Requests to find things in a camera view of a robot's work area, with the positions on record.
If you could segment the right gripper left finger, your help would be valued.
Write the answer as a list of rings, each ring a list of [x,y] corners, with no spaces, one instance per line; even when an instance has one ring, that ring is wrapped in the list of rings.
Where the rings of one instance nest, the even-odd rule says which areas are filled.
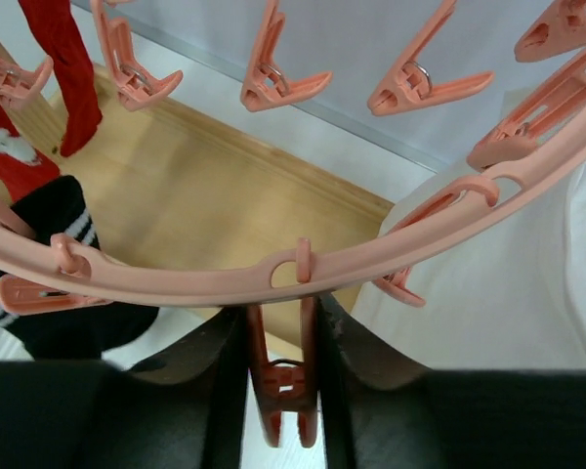
[[[0,468],[236,468],[247,321],[216,316],[127,370],[0,362]]]

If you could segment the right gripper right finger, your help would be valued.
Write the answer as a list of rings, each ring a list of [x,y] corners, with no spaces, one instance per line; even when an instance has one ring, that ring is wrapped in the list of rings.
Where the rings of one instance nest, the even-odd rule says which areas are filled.
[[[432,369],[315,310],[328,467],[586,468],[586,370]]]

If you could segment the pink round clip hanger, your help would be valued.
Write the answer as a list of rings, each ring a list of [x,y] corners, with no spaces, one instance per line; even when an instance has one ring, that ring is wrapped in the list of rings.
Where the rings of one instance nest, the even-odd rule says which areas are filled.
[[[370,192],[224,123],[178,105],[123,115],[103,98],[105,123],[63,170],[82,185],[102,247],[133,266],[245,266],[307,236],[323,252],[384,244],[418,256],[437,228],[459,235],[473,217],[460,199],[403,235],[397,222],[470,169],[459,164],[423,178],[390,177],[403,198],[386,205]],[[527,186],[495,175],[498,203],[477,233],[421,260],[412,283],[427,303],[401,304],[377,287],[338,298],[373,333],[437,368],[586,369],[586,108],[536,154],[532,182],[565,175],[517,211]]]

